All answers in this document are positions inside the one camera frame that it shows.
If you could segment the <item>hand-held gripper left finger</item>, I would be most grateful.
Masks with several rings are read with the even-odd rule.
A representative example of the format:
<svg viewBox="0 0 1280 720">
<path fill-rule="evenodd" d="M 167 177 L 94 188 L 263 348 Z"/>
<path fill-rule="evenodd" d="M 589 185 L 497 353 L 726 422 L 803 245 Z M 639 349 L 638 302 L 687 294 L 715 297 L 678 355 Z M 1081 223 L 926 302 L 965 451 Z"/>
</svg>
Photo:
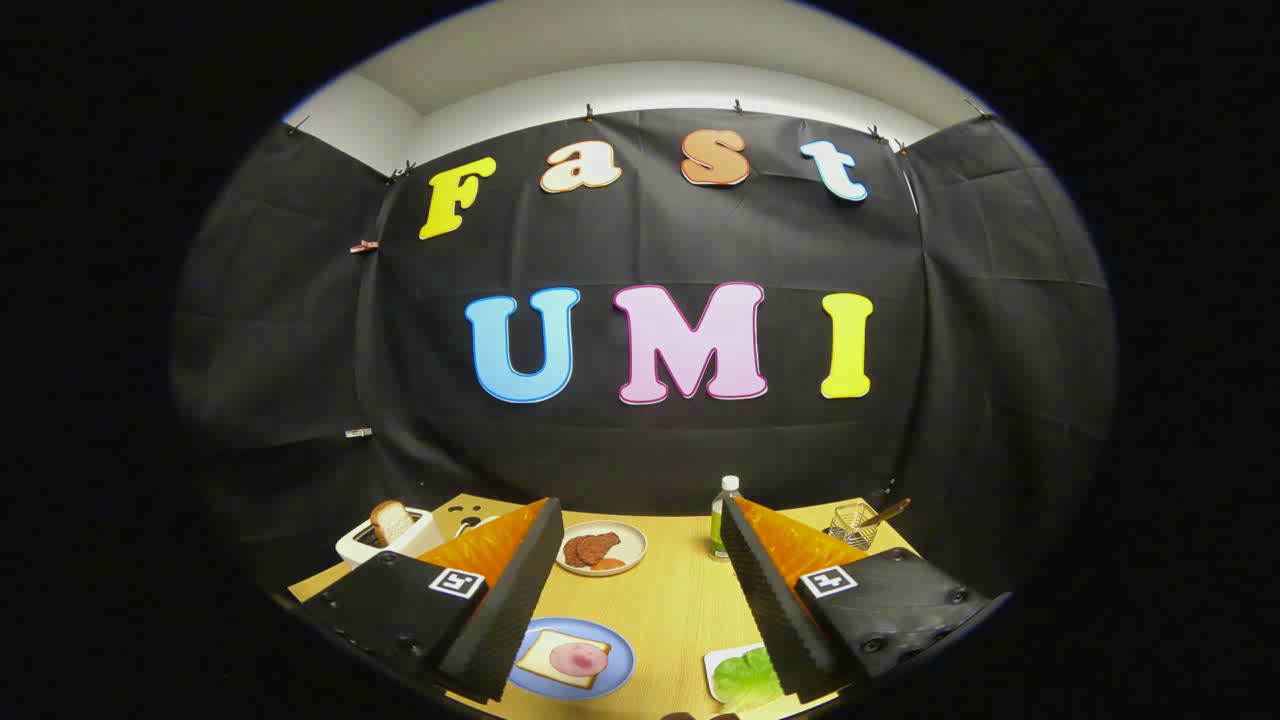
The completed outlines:
<svg viewBox="0 0 1280 720">
<path fill-rule="evenodd" d="M 417 557 L 383 550 L 298 616 L 406 685 L 498 701 L 563 538 L 541 498 Z"/>
</svg>

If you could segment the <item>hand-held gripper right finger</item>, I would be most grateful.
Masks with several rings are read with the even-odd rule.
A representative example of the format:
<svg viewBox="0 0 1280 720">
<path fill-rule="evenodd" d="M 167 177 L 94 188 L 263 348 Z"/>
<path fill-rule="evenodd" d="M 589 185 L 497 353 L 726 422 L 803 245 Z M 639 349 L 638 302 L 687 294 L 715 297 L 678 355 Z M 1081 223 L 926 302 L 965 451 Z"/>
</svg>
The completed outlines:
<svg viewBox="0 0 1280 720">
<path fill-rule="evenodd" d="M 860 551 L 742 497 L 719 537 L 782 689 L 809 702 L 897 685 L 1001 606 L 902 547 Z"/>
</svg>

